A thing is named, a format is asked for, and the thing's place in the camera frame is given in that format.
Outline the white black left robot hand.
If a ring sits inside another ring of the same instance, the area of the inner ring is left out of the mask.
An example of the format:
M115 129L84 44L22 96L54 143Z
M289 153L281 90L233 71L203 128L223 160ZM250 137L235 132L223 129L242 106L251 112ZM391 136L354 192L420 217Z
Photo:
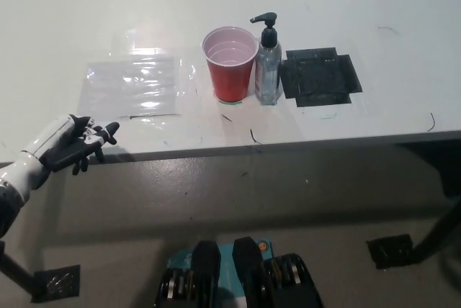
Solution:
M116 145L115 133L119 122L105 126L97 124L90 116L66 114L51 122L25 149L43 167L52 172L73 166L73 174L87 171L89 157L94 155L104 163L104 144Z

